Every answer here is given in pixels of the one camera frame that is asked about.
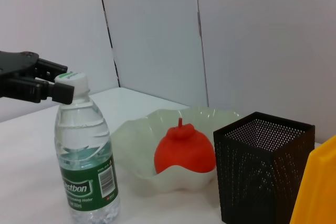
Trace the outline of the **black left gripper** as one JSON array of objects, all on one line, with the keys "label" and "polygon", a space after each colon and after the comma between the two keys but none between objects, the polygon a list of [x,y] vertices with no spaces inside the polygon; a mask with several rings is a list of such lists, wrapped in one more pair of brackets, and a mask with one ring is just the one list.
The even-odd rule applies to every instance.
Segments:
[{"label": "black left gripper", "polygon": [[33,52],[0,51],[0,98],[32,103],[51,98],[54,102],[71,104],[73,86],[35,79],[54,79],[67,71],[68,67],[40,59]]}]

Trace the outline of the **clear green-label water bottle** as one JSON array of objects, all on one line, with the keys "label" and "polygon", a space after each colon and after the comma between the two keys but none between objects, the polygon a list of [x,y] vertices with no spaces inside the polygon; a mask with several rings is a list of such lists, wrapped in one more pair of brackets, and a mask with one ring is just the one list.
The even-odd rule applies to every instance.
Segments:
[{"label": "clear green-label water bottle", "polygon": [[89,97],[85,73],[59,75],[74,87],[70,105],[55,120],[55,149],[74,224],[115,224],[120,197],[108,125]]}]

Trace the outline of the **pale green glass fruit plate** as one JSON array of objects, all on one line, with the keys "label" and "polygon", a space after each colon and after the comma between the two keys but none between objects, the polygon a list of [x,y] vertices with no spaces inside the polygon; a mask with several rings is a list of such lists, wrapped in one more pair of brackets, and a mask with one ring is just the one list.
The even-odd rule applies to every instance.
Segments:
[{"label": "pale green glass fruit plate", "polygon": [[206,187],[216,175],[196,173],[180,166],[172,166],[157,174],[154,168],[154,152],[169,128],[178,119],[192,124],[213,142],[214,131],[243,116],[230,110],[194,106],[188,109],[160,109],[136,120],[126,121],[111,136],[115,163],[130,175],[129,188],[140,195],[169,193],[176,190],[197,191]]}]

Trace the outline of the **black mesh pen holder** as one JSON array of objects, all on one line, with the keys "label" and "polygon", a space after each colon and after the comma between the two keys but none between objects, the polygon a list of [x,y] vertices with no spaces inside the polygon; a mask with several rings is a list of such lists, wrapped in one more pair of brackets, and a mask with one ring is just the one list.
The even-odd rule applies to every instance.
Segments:
[{"label": "black mesh pen holder", "polygon": [[290,224],[315,126],[254,112],[213,133],[225,224]]}]

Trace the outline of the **yellow plastic storage bin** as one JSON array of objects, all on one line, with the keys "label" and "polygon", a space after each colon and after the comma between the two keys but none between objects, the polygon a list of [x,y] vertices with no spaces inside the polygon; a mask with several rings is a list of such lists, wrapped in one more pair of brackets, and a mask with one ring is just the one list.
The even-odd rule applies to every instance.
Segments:
[{"label": "yellow plastic storage bin", "polygon": [[309,154],[290,224],[336,224],[336,135]]}]

